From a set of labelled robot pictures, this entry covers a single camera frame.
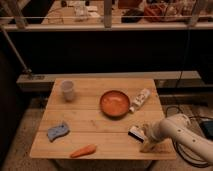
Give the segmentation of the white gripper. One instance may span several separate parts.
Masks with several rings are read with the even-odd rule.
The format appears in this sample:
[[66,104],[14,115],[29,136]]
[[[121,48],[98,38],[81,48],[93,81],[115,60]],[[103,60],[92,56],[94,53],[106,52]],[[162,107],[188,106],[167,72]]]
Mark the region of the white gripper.
[[140,146],[140,151],[142,153],[148,153],[150,152],[158,143],[160,143],[160,140],[153,139],[151,137],[147,137],[144,139],[143,143]]

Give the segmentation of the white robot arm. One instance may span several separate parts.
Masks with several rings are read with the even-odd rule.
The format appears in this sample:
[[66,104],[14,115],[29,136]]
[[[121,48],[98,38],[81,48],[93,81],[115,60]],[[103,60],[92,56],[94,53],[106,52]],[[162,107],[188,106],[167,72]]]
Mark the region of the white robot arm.
[[185,114],[176,114],[151,124],[144,124],[145,140],[141,152],[149,152],[158,143],[170,138],[213,165],[213,142],[188,129],[191,121]]

